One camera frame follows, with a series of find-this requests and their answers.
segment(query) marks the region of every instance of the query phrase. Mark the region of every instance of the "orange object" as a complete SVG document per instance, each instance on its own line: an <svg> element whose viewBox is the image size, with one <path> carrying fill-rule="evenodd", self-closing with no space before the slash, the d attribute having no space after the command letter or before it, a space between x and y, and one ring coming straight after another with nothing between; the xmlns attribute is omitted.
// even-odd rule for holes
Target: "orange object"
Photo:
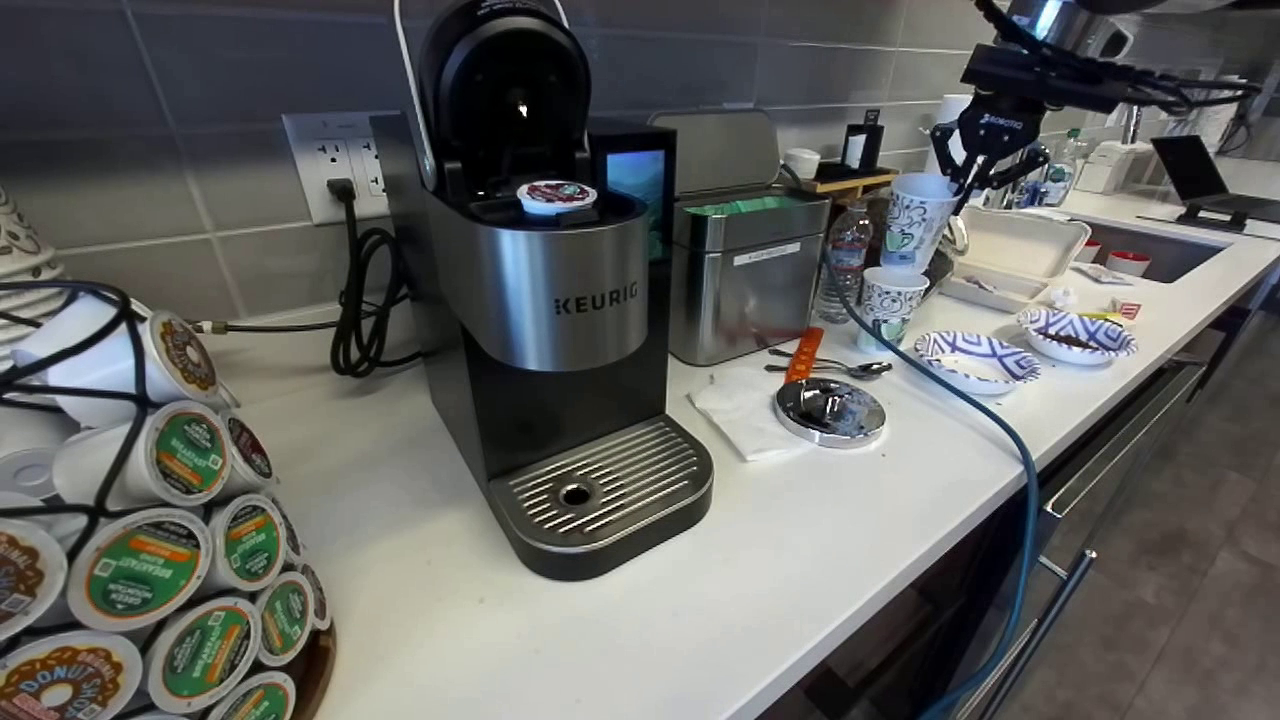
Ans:
<svg viewBox="0 0 1280 720"><path fill-rule="evenodd" d="M816 362L816 346L823 343L823 326L808 326L793 351L793 362L790 362L790 385L804 385L813 362Z"/></svg>

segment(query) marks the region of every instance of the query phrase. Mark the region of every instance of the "drip tray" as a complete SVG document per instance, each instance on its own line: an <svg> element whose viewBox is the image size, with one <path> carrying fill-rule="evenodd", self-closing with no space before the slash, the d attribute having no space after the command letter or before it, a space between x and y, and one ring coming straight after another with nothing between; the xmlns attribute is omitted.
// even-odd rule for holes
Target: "drip tray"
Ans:
<svg viewBox="0 0 1280 720"><path fill-rule="evenodd" d="M712 454L662 414L479 486L532 573L588 580L692 527Z"/></svg>

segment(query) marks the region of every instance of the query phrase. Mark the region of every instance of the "clear container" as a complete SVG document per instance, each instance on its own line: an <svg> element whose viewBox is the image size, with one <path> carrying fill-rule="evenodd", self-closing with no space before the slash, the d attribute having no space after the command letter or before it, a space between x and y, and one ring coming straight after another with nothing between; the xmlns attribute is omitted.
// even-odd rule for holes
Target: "clear container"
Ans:
<svg viewBox="0 0 1280 720"><path fill-rule="evenodd" d="M878 222L868 217L868 204L853 204L833 221L819 272L816 272L819 321L850 323L845 298L857 302L871 239L878 239Z"/></svg>

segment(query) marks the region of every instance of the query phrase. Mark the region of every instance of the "counter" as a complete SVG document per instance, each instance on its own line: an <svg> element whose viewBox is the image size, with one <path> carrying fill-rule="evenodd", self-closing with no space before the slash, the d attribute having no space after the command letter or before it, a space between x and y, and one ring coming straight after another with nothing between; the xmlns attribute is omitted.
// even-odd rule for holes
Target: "counter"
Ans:
<svg viewBox="0 0 1280 720"><path fill-rule="evenodd" d="M1136 351L1048 368L998 409L1045 462L1255 284L1280 248L1235 239L1181 284L1064 284L1145 302ZM1010 314L934 294L920 326ZM335 602L324 714L756 714L1021 486L1004 436L907 368L871 385L887 436L859 450L742 462L673 362L670 412L715 461L706 523L588 585L542 580L506 542L423 372L324 368L329 335L238 335L211 351L285 476ZM850 326L823 351L850 355Z"/></svg>

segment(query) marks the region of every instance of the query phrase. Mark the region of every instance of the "power cord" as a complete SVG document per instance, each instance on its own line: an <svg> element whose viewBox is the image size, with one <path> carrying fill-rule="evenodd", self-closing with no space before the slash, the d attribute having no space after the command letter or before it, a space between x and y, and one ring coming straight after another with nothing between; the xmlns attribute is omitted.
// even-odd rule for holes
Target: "power cord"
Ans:
<svg viewBox="0 0 1280 720"><path fill-rule="evenodd" d="M887 343L868 321L857 314L857 309L850 302L845 289L837 289L837 292L839 292L839 302L845 302L845 310L853 314L853 323L859 331L878 335L878 343L886 343L899 362L907 362L914 372L930 376L934 385L954 393L962 404L968 404L971 412L994 418L1010 436L1010 442L1018 446L1018 461L1024 462L1024 501L1030 501L1024 502L1024 549L1021 549L1021 565L1018 565L1018 577L1013 577L1013 602L1010 602L1001 640L971 671L966 671L939 701L934 701L926 708L926 720L954 720L957 705L966 705L1001 669L1001 659L1013 651L1013 644L1021 637L1030 585L1033 585L1037 556L1041 556L1041 473L1037 473L1033 446L1024 442L1024 436L1004 414L998 414L988 404L971 399L968 393L962 393L957 385L937 376L914 351Z"/></svg>
<svg viewBox="0 0 1280 720"><path fill-rule="evenodd" d="M287 335L287 331L329 331L333 326L329 368L335 376L371 376L381 368L400 368L400 362L422 358L423 351L389 358L392 310L398 310L398 302L403 302L414 294L398 234L384 229L360 233L352 181L329 181L329 193L346 207L346 229L349 229L349 274L335 294L341 314L320 321L320 323L197 321L197 326L211 331L211 335L230 335L230 331ZM381 250L392 254L392 274L389 274L389 289L381 292L381 298L366 298L367 272Z"/></svg>

